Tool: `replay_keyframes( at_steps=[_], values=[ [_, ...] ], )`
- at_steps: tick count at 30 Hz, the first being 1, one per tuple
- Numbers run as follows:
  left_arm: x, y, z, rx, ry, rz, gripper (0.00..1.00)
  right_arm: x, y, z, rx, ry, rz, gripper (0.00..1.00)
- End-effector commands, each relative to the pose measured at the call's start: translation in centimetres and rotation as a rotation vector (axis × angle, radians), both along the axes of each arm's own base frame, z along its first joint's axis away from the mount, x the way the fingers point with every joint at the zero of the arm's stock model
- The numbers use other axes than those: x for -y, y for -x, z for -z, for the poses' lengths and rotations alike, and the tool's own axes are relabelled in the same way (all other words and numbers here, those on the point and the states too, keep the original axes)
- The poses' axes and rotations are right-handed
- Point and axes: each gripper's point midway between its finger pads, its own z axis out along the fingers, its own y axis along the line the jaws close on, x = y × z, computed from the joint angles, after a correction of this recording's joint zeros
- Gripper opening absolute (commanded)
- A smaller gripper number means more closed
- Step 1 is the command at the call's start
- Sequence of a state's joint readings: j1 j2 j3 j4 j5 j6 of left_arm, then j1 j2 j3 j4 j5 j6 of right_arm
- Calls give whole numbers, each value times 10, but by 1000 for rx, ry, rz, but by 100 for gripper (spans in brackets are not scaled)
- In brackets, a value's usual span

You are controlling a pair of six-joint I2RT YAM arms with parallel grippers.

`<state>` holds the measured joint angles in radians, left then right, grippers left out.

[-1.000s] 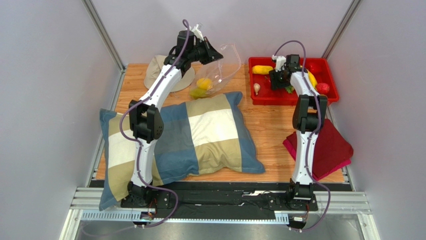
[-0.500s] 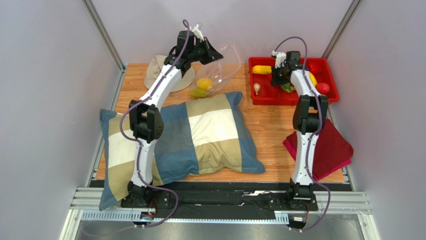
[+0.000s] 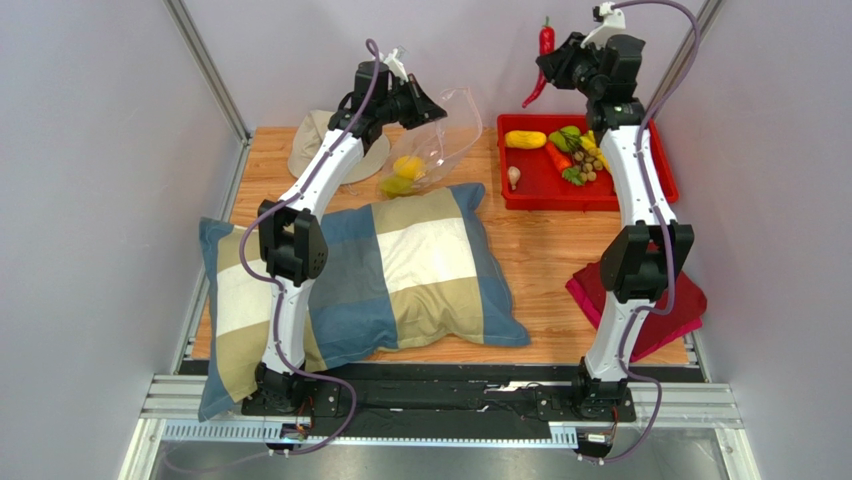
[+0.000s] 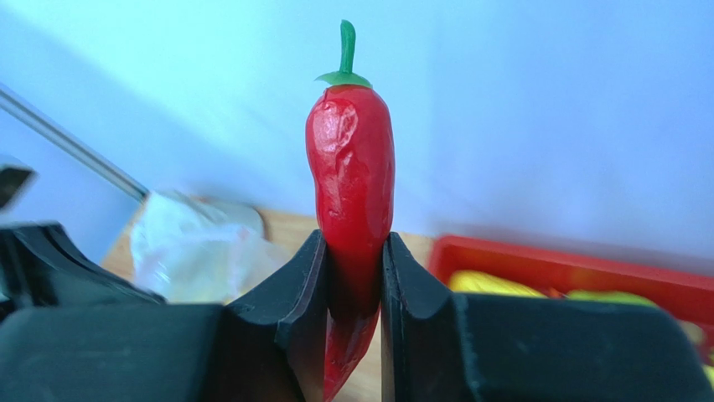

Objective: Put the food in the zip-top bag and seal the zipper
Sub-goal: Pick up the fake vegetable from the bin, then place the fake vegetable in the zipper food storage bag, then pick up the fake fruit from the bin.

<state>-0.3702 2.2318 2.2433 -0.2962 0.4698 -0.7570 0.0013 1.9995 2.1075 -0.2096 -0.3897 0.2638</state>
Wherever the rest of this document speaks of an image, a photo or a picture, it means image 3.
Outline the clear zip top bag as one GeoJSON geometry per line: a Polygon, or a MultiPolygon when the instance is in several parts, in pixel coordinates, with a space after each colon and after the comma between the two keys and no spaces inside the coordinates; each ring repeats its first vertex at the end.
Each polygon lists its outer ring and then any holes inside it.
{"type": "Polygon", "coordinates": [[[447,111],[448,116],[405,131],[392,144],[380,170],[378,183],[385,176],[395,175],[392,165],[398,157],[418,156],[425,161],[427,174],[415,181],[417,191],[413,195],[423,193],[459,165],[478,141],[483,132],[483,122],[469,88],[446,89],[436,103],[447,111]]]}

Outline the yellow lemon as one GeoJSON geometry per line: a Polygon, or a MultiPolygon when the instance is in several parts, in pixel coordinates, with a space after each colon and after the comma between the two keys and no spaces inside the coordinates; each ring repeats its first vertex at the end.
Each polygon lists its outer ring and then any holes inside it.
{"type": "Polygon", "coordinates": [[[392,165],[393,173],[404,180],[417,181],[427,174],[425,161],[413,155],[398,157],[392,165]]]}

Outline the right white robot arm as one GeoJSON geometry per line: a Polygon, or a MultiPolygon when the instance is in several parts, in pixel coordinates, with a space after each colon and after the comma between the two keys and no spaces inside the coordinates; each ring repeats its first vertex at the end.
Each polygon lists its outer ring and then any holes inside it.
{"type": "Polygon", "coordinates": [[[668,204],[651,152],[650,118],[635,95],[644,46],[626,34],[597,42],[573,32],[536,61],[554,87],[586,97],[586,123],[610,166],[622,224],[600,259],[602,318],[572,383],[572,410],[586,419],[607,415],[627,399],[638,334],[649,314],[672,310],[695,238],[668,204]]]}

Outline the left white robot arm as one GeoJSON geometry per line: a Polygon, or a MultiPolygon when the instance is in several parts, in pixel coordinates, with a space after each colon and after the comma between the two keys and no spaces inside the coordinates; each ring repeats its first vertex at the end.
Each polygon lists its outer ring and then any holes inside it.
{"type": "Polygon", "coordinates": [[[259,206],[259,252],[272,283],[267,345],[255,369],[254,395],[265,407],[291,413],[304,403],[308,300],[327,262],[320,222],[335,192],[385,126],[414,129],[446,115],[393,54],[363,62],[304,172],[278,200],[259,206]]]}

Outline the red chili pepper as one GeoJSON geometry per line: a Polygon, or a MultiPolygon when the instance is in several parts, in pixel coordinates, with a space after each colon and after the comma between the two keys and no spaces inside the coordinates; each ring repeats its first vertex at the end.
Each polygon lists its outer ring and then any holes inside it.
{"type": "MultiPolygon", "coordinates": [[[[555,31],[554,31],[554,29],[553,29],[553,27],[550,23],[550,17],[549,16],[545,17],[545,21],[544,21],[544,23],[543,23],[543,25],[542,25],[542,27],[539,31],[538,45],[539,45],[539,55],[540,56],[547,55],[555,49],[555,31]]],[[[532,89],[532,91],[530,92],[530,94],[527,96],[527,98],[522,102],[521,107],[523,109],[526,109],[533,102],[535,102],[539,98],[539,96],[541,95],[546,84],[547,84],[547,80],[546,80],[544,74],[541,71],[539,71],[538,76],[537,76],[537,80],[536,80],[536,84],[535,84],[534,88],[532,89]]]]}

